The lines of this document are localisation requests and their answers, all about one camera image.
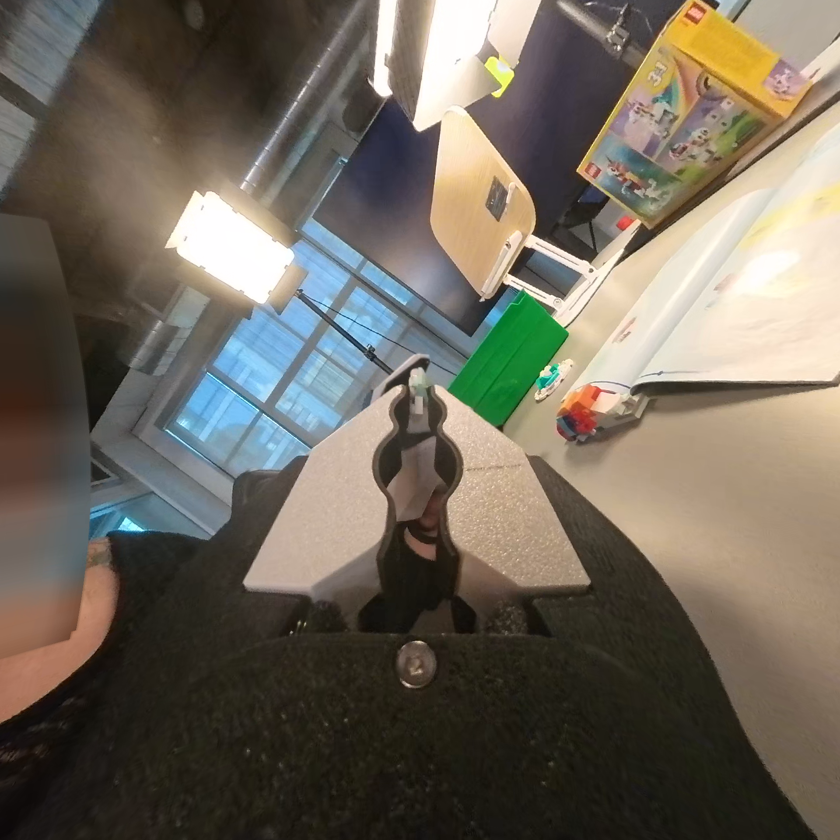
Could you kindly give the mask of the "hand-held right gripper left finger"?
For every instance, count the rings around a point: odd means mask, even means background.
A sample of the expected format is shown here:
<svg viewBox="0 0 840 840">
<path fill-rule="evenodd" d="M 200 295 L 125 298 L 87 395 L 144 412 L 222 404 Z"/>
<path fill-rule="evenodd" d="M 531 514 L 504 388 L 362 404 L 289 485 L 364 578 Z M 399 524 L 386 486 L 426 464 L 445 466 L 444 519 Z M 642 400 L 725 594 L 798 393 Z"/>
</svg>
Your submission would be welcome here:
<svg viewBox="0 0 840 840">
<path fill-rule="evenodd" d="M 381 589 L 378 559 L 395 525 L 379 458 L 396 435 L 400 385 L 310 453 L 244 578 L 250 592 L 330 602 L 350 629 Z"/>
</svg>

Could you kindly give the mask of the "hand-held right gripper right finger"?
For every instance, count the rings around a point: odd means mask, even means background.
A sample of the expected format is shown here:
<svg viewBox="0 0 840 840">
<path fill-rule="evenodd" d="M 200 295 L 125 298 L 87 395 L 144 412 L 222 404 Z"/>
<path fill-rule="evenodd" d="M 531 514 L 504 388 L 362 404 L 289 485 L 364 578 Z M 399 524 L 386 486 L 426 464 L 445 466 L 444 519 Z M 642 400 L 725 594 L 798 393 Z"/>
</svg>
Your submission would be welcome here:
<svg viewBox="0 0 840 840">
<path fill-rule="evenodd" d="M 458 556 L 455 595 L 478 626 L 499 604 L 586 593 L 591 578 L 525 451 L 445 388 L 431 395 L 455 452 L 444 515 Z"/>
</svg>

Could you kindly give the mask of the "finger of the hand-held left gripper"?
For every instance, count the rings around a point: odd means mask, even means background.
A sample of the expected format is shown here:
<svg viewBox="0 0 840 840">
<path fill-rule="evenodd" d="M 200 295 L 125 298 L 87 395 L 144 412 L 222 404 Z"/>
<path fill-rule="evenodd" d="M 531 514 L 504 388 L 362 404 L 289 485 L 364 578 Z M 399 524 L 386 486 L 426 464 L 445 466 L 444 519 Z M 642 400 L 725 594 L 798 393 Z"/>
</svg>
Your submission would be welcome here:
<svg viewBox="0 0 840 840">
<path fill-rule="evenodd" d="M 384 380 L 372 390 L 370 394 L 370 404 L 377 401 L 392 388 L 401 385 L 408 385 L 412 371 L 420 369 L 426 372 L 430 363 L 430 357 L 425 353 L 415 353 L 410 355 L 404 362 L 397 366 L 393 372 L 387 374 Z"/>
<path fill-rule="evenodd" d="M 397 520 L 419 519 L 439 487 L 436 449 L 437 438 L 428 417 L 410 415 L 400 438 L 399 469 L 387 486 Z"/>
</svg>

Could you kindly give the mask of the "orange red lego model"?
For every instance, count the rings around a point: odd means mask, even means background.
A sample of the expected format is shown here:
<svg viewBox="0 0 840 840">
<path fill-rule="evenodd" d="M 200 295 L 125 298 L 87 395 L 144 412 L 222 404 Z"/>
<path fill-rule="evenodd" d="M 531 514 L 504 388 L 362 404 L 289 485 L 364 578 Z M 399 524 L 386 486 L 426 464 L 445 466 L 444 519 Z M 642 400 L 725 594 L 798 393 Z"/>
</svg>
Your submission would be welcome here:
<svg viewBox="0 0 840 840">
<path fill-rule="evenodd" d="M 599 432 L 638 421 L 649 403 L 644 394 L 612 392 L 594 384 L 569 392 L 555 417 L 563 440 L 583 443 Z"/>
</svg>

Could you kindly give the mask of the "white teal round lego model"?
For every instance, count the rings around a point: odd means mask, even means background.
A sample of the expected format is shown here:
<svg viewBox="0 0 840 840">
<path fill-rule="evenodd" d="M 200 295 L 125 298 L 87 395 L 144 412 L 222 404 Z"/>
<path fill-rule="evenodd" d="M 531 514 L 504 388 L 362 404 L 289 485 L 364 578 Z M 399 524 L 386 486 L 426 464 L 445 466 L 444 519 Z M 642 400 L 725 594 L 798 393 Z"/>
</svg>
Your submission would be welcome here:
<svg viewBox="0 0 840 840">
<path fill-rule="evenodd" d="M 572 359 L 547 364 L 539 373 L 534 383 L 534 401 L 541 403 L 564 382 L 574 368 Z"/>
</svg>

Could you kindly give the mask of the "open lego instruction booklet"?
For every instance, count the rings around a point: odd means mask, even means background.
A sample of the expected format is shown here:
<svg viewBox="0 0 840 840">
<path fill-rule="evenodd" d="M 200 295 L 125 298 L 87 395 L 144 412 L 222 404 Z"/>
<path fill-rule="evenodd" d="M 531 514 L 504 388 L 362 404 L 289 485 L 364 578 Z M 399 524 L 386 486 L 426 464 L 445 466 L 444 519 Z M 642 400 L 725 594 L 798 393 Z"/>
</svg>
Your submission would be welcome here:
<svg viewBox="0 0 840 840">
<path fill-rule="evenodd" d="M 839 372 L 839 128 L 666 262 L 574 383 L 828 385 Z"/>
</svg>

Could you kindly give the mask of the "colourful lego set box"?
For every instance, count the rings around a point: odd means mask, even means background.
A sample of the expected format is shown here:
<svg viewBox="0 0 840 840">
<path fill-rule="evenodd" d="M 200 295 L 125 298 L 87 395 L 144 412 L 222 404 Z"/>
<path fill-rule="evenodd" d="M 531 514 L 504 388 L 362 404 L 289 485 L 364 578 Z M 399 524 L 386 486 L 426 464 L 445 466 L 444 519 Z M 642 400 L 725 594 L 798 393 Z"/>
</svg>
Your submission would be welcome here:
<svg viewBox="0 0 840 840">
<path fill-rule="evenodd" d="M 576 171 L 653 228 L 787 120 L 808 77 L 706 2 L 685 2 Z"/>
</svg>

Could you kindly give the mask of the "person's left hand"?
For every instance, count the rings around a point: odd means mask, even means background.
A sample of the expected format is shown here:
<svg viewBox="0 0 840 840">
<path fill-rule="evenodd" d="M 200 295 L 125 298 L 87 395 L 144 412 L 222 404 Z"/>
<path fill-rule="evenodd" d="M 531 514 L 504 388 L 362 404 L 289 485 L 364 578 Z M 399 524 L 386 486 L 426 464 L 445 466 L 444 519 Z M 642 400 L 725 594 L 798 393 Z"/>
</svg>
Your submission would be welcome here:
<svg viewBox="0 0 840 840">
<path fill-rule="evenodd" d="M 447 489 L 437 486 L 418 518 L 403 524 L 402 540 L 423 560 L 436 561 Z"/>
</svg>

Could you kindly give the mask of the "large grid window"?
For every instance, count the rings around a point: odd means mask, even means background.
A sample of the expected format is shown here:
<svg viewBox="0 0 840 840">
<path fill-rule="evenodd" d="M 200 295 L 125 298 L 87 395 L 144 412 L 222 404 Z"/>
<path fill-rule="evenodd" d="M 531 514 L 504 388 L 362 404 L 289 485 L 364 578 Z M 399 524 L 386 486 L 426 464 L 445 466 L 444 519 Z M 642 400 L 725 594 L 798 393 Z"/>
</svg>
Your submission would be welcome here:
<svg viewBox="0 0 840 840">
<path fill-rule="evenodd" d="M 441 385 L 469 356 L 465 336 L 313 217 L 294 251 L 301 290 L 334 325 L 299 298 L 256 309 L 227 331 L 163 426 L 230 477 L 285 466 L 357 414 L 385 377 L 365 350 L 392 369 L 426 354 Z"/>
</svg>

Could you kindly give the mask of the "green plastic bin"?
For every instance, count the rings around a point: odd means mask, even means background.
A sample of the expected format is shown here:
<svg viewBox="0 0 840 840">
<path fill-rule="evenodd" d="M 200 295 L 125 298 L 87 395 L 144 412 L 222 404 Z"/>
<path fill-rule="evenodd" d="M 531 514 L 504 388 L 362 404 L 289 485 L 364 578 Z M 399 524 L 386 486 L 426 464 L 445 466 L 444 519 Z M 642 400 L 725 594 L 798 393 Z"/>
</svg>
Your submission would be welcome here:
<svg viewBox="0 0 840 840">
<path fill-rule="evenodd" d="M 520 291 L 446 390 L 503 427 L 568 338 L 540 302 Z"/>
</svg>

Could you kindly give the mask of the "light wooden table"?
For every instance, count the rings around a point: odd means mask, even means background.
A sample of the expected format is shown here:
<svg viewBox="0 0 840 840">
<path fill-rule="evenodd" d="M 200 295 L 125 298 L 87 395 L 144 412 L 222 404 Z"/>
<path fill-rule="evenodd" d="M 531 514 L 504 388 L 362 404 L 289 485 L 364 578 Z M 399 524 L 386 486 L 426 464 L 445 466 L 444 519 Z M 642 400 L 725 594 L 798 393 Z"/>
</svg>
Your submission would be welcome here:
<svg viewBox="0 0 840 840">
<path fill-rule="evenodd" d="M 483 301 L 496 296 L 536 226 L 528 189 L 462 108 L 440 123 L 430 225 Z"/>
</svg>

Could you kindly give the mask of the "studio light on black stand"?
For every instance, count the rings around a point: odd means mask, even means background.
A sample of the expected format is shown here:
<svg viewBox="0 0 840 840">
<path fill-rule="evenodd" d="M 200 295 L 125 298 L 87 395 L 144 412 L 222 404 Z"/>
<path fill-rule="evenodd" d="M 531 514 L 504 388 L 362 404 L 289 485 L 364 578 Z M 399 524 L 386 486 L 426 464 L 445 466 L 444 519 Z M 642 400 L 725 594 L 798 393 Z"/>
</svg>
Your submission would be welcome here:
<svg viewBox="0 0 840 840">
<path fill-rule="evenodd" d="M 390 375 L 371 346 L 354 338 L 328 306 L 303 290 L 307 271 L 295 261 L 298 235 L 243 189 L 225 179 L 195 190 L 165 241 L 166 258 L 183 284 L 248 318 L 258 308 L 283 312 L 301 302 L 363 356 Z"/>
</svg>

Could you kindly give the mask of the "bright white panel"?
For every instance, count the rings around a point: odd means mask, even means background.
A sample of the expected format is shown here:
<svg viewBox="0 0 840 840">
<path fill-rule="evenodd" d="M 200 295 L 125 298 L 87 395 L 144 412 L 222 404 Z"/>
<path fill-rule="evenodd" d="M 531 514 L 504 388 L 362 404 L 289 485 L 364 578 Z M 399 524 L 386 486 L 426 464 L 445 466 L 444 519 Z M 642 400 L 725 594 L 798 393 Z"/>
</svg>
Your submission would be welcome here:
<svg viewBox="0 0 840 840">
<path fill-rule="evenodd" d="M 496 97 L 512 80 L 540 1 L 379 1 L 370 84 L 414 129 Z"/>
</svg>

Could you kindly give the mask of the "wide silver ceiling duct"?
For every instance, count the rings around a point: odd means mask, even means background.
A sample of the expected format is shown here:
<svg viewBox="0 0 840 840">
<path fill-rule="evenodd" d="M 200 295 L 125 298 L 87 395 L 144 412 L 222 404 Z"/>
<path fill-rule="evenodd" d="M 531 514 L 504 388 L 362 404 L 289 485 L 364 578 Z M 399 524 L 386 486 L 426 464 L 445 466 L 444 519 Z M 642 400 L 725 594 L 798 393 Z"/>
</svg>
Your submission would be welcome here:
<svg viewBox="0 0 840 840">
<path fill-rule="evenodd" d="M 239 184 L 244 192 L 267 194 L 278 173 L 293 170 L 324 125 L 339 118 L 364 69 L 370 40 L 367 34 L 341 43 L 334 38 L 296 68 L 278 111 L 260 133 L 255 158 Z"/>
</svg>

